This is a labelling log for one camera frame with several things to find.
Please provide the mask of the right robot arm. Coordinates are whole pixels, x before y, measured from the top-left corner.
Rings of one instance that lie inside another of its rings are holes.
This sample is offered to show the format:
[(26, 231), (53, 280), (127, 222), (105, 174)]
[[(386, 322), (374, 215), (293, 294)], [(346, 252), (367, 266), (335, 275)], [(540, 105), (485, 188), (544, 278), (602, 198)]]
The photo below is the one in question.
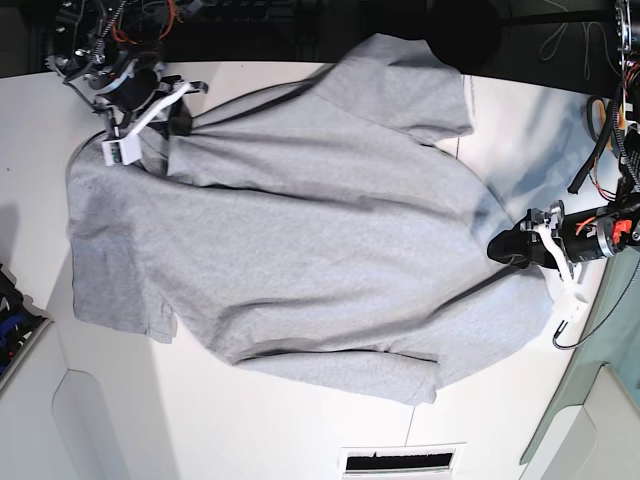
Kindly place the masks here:
[(63, 1), (47, 41), (45, 63), (91, 112), (109, 140), (124, 137), (142, 117), (189, 132), (190, 117), (174, 93), (200, 93), (204, 82), (167, 75), (163, 42), (201, 1)]

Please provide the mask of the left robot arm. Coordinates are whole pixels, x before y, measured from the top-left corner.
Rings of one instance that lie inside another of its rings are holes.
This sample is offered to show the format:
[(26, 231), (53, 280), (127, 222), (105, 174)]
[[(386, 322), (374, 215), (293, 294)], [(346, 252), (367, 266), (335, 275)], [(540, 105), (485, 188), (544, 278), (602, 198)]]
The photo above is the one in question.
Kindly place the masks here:
[[(567, 192), (575, 195), (587, 179), (605, 204), (567, 214), (558, 200), (547, 211), (529, 209), (512, 229), (489, 242), (487, 255), (504, 265), (547, 269), (614, 257), (627, 248), (639, 249), (639, 3), (616, 1), (607, 10), (560, 11), (516, 16), (505, 26), (529, 24), (613, 23), (620, 55), (620, 80), (609, 102), (603, 104), (601, 129), (595, 145), (576, 173)], [(597, 180), (597, 165), (607, 146), (618, 160), (617, 190), (610, 192)]]

